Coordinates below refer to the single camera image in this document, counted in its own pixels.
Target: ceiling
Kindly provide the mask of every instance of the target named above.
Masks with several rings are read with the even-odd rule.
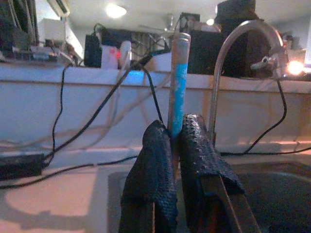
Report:
[[[201,15],[201,22],[214,18],[215,7],[222,0],[67,0],[70,20],[79,28],[89,28],[99,22],[108,28],[143,31],[140,24],[167,27],[166,15],[176,19],[181,12]],[[107,16],[104,8],[115,3],[127,9],[118,19]],[[280,23],[311,15],[311,0],[257,0],[257,15],[268,23]]]

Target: sink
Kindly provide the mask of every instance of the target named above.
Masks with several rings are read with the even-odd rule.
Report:
[[[311,232],[311,167],[296,162],[234,165],[263,233]],[[108,232],[117,233],[127,172],[108,178]],[[188,233],[182,183],[177,179],[178,233]]]

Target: black power brick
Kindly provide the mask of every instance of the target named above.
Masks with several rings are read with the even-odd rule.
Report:
[[[45,168],[44,154],[0,157],[0,181],[39,176]]]

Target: gooseneck faucet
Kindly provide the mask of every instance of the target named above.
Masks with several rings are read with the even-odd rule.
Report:
[[[283,46],[283,41],[279,33],[269,24],[263,22],[262,20],[251,20],[245,21],[240,26],[238,26],[233,32],[227,37],[220,49],[219,55],[217,57],[215,70],[214,70],[214,85],[212,90],[211,107],[209,115],[209,126],[208,135],[210,141],[215,144],[216,134],[215,134],[215,124],[216,124],[216,113],[217,113],[217,98],[219,91],[220,76],[222,73],[222,68],[224,64],[225,57],[231,48],[232,44],[236,39],[251,30],[259,31],[265,35],[269,45],[271,47],[269,51],[269,64],[271,65],[273,76],[272,79],[280,80],[286,78],[286,66],[288,63],[288,56]]]

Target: ceiling light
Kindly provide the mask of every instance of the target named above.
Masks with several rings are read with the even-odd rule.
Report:
[[[214,19],[210,18],[208,21],[206,21],[207,25],[213,26],[214,25]]]
[[[299,75],[303,71],[303,63],[291,61],[287,65],[287,70],[292,75]]]
[[[109,4],[106,6],[106,13],[111,18],[120,18],[126,14],[126,9],[116,4]]]

